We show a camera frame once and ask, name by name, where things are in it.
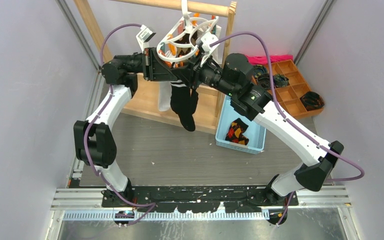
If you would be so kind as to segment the white clip sock hanger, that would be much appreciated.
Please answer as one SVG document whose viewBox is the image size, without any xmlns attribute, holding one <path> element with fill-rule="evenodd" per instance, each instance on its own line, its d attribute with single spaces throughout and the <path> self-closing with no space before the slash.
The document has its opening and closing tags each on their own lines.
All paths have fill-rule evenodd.
<svg viewBox="0 0 384 240">
<path fill-rule="evenodd" d="M 187 0 L 181 1 L 181 11 L 182 17 L 156 47 L 160 59 L 171 68 L 182 67 L 203 53 L 200 38 L 206 32 L 212 33 L 219 21 L 215 15 L 211 19 L 202 18 L 198 13 L 191 15 Z"/>
</svg>

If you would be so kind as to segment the red yellow argyle sock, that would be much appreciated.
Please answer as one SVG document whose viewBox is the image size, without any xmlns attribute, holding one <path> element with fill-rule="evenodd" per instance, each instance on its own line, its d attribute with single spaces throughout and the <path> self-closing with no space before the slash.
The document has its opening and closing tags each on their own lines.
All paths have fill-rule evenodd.
<svg viewBox="0 0 384 240">
<path fill-rule="evenodd" d="M 225 136 L 225 140 L 231 143 L 246 146 L 249 143 L 249 139 L 244 136 L 244 133 L 248 129 L 248 125 L 243 122 L 240 118 L 230 123 L 229 129 Z"/>
</svg>

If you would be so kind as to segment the black sock white stripes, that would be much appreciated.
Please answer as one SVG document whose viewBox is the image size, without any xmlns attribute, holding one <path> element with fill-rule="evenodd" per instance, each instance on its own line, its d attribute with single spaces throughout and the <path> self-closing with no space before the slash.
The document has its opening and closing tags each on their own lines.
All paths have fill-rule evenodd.
<svg viewBox="0 0 384 240">
<path fill-rule="evenodd" d="M 190 113 L 193 115 L 196 112 L 199 100 L 199 93 L 192 89 L 190 93 Z"/>
</svg>

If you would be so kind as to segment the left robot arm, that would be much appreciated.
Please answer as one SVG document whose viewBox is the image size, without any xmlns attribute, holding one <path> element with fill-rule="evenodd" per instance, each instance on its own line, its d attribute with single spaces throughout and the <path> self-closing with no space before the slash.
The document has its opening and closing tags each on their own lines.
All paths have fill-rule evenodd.
<svg viewBox="0 0 384 240">
<path fill-rule="evenodd" d="M 128 207 L 134 197 L 131 181 L 116 162 L 117 146 L 112 127 L 138 89 L 138 73 L 151 81 L 174 79 L 158 54 L 155 47 L 148 47 L 141 53 L 116 55 L 104 63 L 100 73 L 109 85 L 107 95 L 86 120 L 78 120 L 73 126 L 76 158 L 101 177 L 107 187 L 106 193 L 114 196 L 121 207 Z"/>
</svg>

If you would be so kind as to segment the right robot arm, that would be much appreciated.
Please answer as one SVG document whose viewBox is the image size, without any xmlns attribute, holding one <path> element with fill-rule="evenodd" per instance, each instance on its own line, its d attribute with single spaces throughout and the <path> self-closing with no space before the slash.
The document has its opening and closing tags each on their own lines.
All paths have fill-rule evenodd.
<svg viewBox="0 0 384 240">
<path fill-rule="evenodd" d="M 203 83 L 229 96 L 230 104 L 238 114 L 273 133 L 302 161 L 292 170 L 275 175 L 256 198 L 279 205 L 288 194 L 297 190 L 318 192 L 344 146 L 315 135 L 276 104 L 275 94 L 253 84 L 254 67 L 243 54 L 229 54 L 223 67 L 211 58 L 204 64 L 201 60 L 201 56 L 194 56 L 172 72 L 188 87 Z"/>
</svg>

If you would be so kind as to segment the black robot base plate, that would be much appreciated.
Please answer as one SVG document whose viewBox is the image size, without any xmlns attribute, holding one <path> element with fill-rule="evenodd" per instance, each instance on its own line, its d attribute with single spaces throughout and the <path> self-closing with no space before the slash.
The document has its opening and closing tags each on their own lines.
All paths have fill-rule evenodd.
<svg viewBox="0 0 384 240">
<path fill-rule="evenodd" d="M 283 224 L 288 207 L 297 206 L 297 193 L 277 197 L 265 186 L 129 186 L 116 193 L 101 191 L 104 208 L 120 208 L 116 220 L 204 219 L 260 217 Z"/>
</svg>

